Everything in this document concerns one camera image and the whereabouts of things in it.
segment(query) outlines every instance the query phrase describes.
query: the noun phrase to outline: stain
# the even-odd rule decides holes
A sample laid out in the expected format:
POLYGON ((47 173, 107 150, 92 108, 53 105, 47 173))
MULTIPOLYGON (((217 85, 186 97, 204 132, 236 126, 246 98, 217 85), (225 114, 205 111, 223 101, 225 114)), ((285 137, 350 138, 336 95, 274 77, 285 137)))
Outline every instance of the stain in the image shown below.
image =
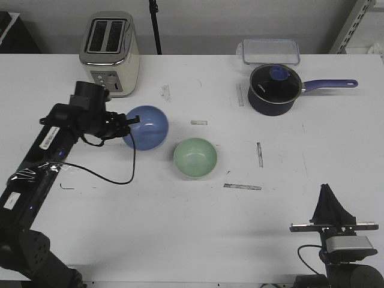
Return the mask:
POLYGON ((160 95, 165 99, 166 102, 171 101, 169 85, 164 85, 161 87, 160 95))
POLYGON ((196 81, 198 81, 200 83, 200 87, 203 86, 202 82, 199 80, 199 79, 195 79, 196 81))
POLYGON ((302 160, 304 162, 305 174, 308 176, 307 162, 305 162, 304 153, 302 153, 301 155, 302 155, 302 160))

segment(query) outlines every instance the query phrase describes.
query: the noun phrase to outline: bowl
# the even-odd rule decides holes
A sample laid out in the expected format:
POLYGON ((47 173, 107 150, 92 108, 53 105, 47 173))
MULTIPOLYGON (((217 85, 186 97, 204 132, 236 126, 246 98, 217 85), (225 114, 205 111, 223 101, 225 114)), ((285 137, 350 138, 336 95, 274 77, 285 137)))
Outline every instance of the bowl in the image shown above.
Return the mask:
MULTIPOLYGON (((168 134, 167 116, 159 108, 150 105, 136 107, 127 113, 127 119, 140 116, 140 122, 130 125, 131 134, 137 150, 152 150, 159 147, 168 134)), ((133 148, 129 135, 123 137, 124 142, 133 148)))
POLYGON ((177 145, 173 160, 184 175, 201 178, 209 174, 216 166, 217 152, 207 140, 189 138, 177 145))

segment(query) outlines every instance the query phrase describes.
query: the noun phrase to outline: black cable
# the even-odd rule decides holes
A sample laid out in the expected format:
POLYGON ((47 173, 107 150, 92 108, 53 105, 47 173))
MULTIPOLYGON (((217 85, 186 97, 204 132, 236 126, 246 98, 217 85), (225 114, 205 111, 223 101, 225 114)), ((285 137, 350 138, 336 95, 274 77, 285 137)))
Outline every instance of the black cable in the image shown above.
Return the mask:
POLYGON ((272 285, 272 286, 274 286, 274 287, 276 287, 276 288, 281 288, 279 285, 277 285, 277 284, 272 284, 272 283, 265 283, 265 284, 262 284, 259 288, 262 288, 262 287, 267 286, 267 285, 272 285))
POLYGON ((154 29, 157 54, 161 55, 163 53, 161 52, 160 35, 158 32, 158 25, 157 25, 156 13, 158 12, 158 6, 156 3, 156 0, 149 0, 149 12, 151 14, 152 27, 154 29))
POLYGON ((301 255, 300 255, 300 250, 302 249, 302 248, 306 248, 306 247, 315 247, 315 248, 320 248, 320 249, 322 249, 323 247, 321 247, 320 245, 311 245, 311 244, 307 244, 307 245, 302 245, 302 246, 300 246, 299 248, 298 248, 298 256, 299 256, 299 258, 300 258, 300 260, 304 263, 304 265, 306 266, 306 267, 308 267, 312 272, 314 272, 315 274, 317 274, 317 275, 321 275, 320 273, 318 273, 315 269, 313 269, 310 265, 308 265, 307 263, 306 263, 306 261, 304 261, 304 259, 301 257, 301 255))
POLYGON ((99 177, 101 178, 102 180, 105 180, 107 182, 110 182, 110 183, 113 183, 113 184, 116 184, 116 185, 126 185, 126 184, 129 184, 132 182, 133 178, 134 178, 134 170, 135 170, 135 166, 136 166, 136 144, 135 144, 135 141, 133 139, 133 136, 132 134, 129 134, 130 137, 131 137, 131 140, 132 140, 132 143, 133 143, 133 167, 132 167, 132 177, 130 180, 126 181, 126 182, 117 182, 117 181, 114 181, 114 180, 110 180, 104 176, 101 176, 100 174, 92 171, 91 169, 88 169, 88 168, 85 168, 83 166, 80 166, 80 165, 77 165, 77 164, 73 164, 73 163, 68 163, 68 162, 48 162, 50 164, 61 164, 61 165, 68 165, 68 166, 72 166, 72 167, 75 167, 75 168, 79 168, 79 169, 82 169, 84 171, 87 171, 89 172, 90 174, 93 174, 95 175, 96 177, 99 177))
POLYGON ((84 143, 88 144, 88 145, 91 145, 91 146, 96 146, 96 147, 102 147, 104 146, 104 142, 105 140, 102 140, 99 144, 93 144, 91 142, 89 142, 86 138, 85 138, 85 135, 82 134, 80 135, 80 138, 84 141, 84 143))

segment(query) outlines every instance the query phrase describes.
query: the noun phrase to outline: sticker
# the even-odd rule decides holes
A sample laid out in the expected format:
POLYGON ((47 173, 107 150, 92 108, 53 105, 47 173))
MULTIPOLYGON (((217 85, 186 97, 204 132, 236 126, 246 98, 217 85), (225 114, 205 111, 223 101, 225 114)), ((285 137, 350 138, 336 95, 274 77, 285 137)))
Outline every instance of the sticker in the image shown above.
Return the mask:
POLYGON ((19 199, 20 195, 21 195, 20 193, 12 192, 10 194, 10 196, 8 197, 8 200, 4 204, 4 208, 12 210, 14 205, 16 204, 17 200, 19 199))
POLYGON ((47 133, 47 136, 44 138, 42 143, 39 145, 39 147, 43 150, 47 150, 49 146, 51 145, 52 141, 56 137, 57 133, 59 132, 60 128, 52 126, 50 130, 47 133))

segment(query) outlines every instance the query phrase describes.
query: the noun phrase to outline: wire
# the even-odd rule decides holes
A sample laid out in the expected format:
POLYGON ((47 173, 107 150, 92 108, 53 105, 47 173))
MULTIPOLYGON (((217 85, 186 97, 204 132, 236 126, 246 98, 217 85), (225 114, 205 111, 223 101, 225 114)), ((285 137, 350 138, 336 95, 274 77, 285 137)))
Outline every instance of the wire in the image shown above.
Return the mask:
POLYGON ((136 144, 135 144, 135 141, 134 141, 134 138, 132 136, 132 134, 129 134, 130 137, 131 137, 131 140, 132 140, 132 143, 133 143, 133 167, 132 167, 132 176, 131 176, 131 179, 129 179, 128 181, 126 182, 117 182, 117 181, 114 181, 114 180, 111 180, 111 179, 108 179, 104 176, 101 176, 100 174, 92 171, 91 169, 88 169, 86 167, 83 167, 83 166, 80 166, 80 165, 77 165, 77 164, 73 164, 73 163, 68 163, 68 162, 48 162, 50 164, 61 164, 61 165, 68 165, 68 166, 72 166, 72 167, 75 167, 75 168, 79 168, 79 169, 82 169, 84 171, 87 171, 89 172, 90 174, 93 174, 95 175, 96 177, 99 177, 101 178, 102 180, 105 180, 107 182, 110 182, 110 183, 113 183, 113 184, 116 184, 116 185, 126 185, 126 184, 129 184, 132 182, 133 178, 134 178, 134 171, 135 171, 135 166, 136 166, 136 144))
POLYGON ((281 287, 280 287, 279 285, 277 285, 277 284, 267 284, 267 283, 262 284, 259 288, 265 287, 265 286, 267 286, 267 285, 272 285, 272 286, 274 286, 274 287, 276 287, 276 288, 281 288, 281 287))
POLYGON ((311 245, 311 244, 307 244, 307 245, 302 245, 302 246, 300 246, 300 247, 298 248, 298 256, 299 256, 300 260, 304 263, 304 265, 305 265, 306 267, 308 267, 308 268, 309 268, 312 272, 314 272, 315 274, 317 274, 317 275, 321 275, 321 274, 318 273, 315 269, 313 269, 310 265, 308 265, 308 264, 306 263, 306 261, 304 261, 304 259, 301 257, 301 255, 300 255, 300 250, 303 249, 303 248, 306 248, 306 247, 315 247, 315 248, 320 248, 320 249, 322 249, 323 247, 321 247, 320 245, 311 245))
POLYGON ((104 142, 105 142, 105 140, 102 140, 99 144, 93 144, 93 143, 89 142, 89 141, 85 138, 85 135, 84 135, 84 134, 80 135, 80 138, 81 138, 85 143, 87 143, 88 145, 96 146, 96 147, 102 147, 102 146, 104 145, 104 142))

